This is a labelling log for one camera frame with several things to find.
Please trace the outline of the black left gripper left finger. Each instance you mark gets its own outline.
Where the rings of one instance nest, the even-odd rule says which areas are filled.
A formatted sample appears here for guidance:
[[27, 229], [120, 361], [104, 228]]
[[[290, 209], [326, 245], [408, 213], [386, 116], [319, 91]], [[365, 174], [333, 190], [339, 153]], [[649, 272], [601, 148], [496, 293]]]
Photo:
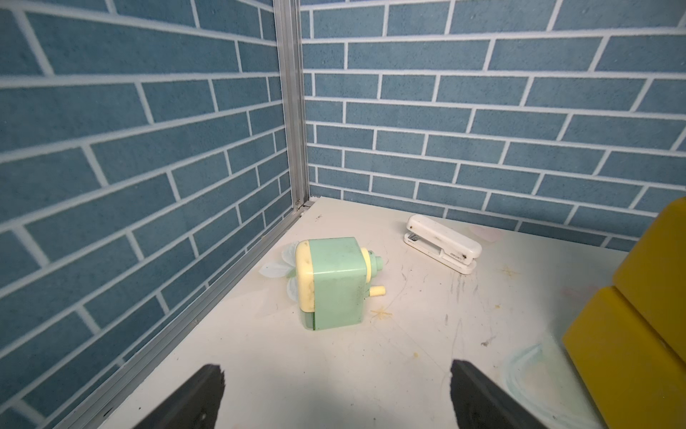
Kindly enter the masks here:
[[202, 366], [135, 429], [215, 428], [225, 390], [218, 365]]

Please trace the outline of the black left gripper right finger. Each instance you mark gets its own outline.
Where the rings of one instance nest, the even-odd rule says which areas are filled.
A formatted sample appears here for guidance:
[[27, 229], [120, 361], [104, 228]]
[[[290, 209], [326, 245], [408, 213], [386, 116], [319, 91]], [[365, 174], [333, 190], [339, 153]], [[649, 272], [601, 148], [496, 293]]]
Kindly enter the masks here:
[[471, 362], [455, 359], [450, 398], [460, 429], [546, 429]]

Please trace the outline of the yellow plastic drawer cabinet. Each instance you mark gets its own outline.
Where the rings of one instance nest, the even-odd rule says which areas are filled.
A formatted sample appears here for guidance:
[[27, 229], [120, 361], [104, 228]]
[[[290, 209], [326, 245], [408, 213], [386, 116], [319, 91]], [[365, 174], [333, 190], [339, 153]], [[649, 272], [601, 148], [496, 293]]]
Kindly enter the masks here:
[[685, 200], [670, 203], [563, 336], [610, 428], [685, 426]]

